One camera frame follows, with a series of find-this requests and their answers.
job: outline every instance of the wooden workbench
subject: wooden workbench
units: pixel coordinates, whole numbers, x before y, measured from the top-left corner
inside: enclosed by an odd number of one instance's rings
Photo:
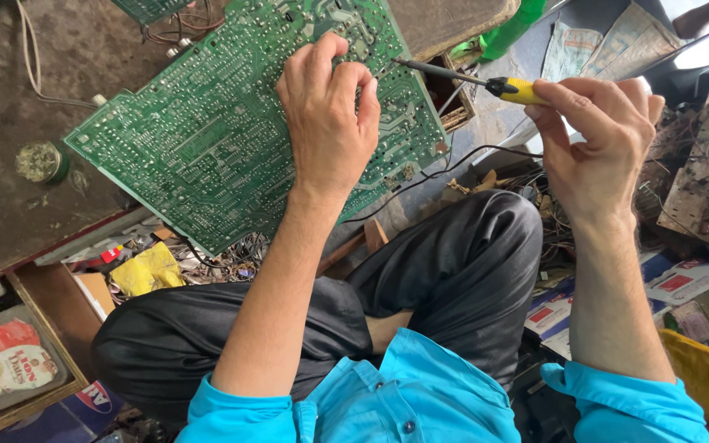
[[[428,59],[501,25],[520,0],[391,0],[416,58]],[[25,0],[39,42],[43,93],[63,98],[138,90],[169,64],[168,46],[141,44],[139,27],[110,0]],[[213,0],[217,8],[222,1]],[[0,273],[122,212],[121,190],[71,155],[76,180],[35,185],[16,174],[15,156],[30,140],[53,140],[90,111],[40,102],[24,63],[21,19],[0,2]]]

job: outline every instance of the plastic tray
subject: plastic tray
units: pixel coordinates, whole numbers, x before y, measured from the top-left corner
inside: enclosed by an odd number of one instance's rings
[[[21,401],[30,399],[32,397],[38,396],[42,393],[46,393],[51,389],[63,386],[69,378],[69,371],[67,367],[64,366],[62,358],[57,354],[56,348],[40,333],[40,329],[37,323],[34,321],[34,317],[29,312],[29,309],[24,305],[18,305],[11,307],[6,311],[0,312],[0,325],[12,322],[15,318],[32,325],[37,330],[40,337],[40,346],[48,352],[48,355],[53,360],[57,367],[57,373],[54,375],[54,379],[49,381],[43,386],[34,389],[19,389],[14,390],[10,393],[4,393],[0,395],[0,409],[9,408],[14,404],[18,404]]]

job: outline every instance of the fingernail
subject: fingernail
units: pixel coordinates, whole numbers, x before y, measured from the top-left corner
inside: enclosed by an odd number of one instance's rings
[[[537,105],[529,105],[524,107],[524,114],[526,114],[529,118],[532,118],[533,121],[536,121],[538,117],[540,116],[540,106]]]

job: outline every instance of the circuit trace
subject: circuit trace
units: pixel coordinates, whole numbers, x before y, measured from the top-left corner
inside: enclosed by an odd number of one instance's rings
[[[275,90],[286,59],[335,32],[341,62],[379,80],[379,143],[340,215],[345,221],[448,152],[419,73],[380,0],[235,0],[225,23],[140,91],[122,91],[64,142],[209,256],[251,232],[272,236],[295,169]]]

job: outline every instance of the yellow plastic bag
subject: yellow plastic bag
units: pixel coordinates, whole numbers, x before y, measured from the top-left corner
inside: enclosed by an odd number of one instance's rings
[[[180,272],[169,248],[159,242],[111,271],[111,278],[125,296],[135,297],[156,289],[185,286]]]

